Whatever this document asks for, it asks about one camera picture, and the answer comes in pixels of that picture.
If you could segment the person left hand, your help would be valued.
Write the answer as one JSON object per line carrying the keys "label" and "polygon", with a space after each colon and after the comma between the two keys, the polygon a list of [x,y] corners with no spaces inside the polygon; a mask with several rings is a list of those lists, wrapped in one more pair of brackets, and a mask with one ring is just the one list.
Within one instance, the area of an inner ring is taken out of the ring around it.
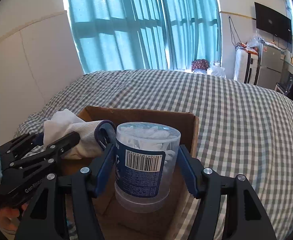
{"label": "person left hand", "polygon": [[[28,207],[28,203],[25,203],[21,206],[23,213]],[[12,222],[14,218],[18,218],[20,216],[19,209],[13,209],[11,207],[4,207],[0,209],[0,230],[2,232],[6,232],[10,235],[14,235],[17,230],[17,226]]]}

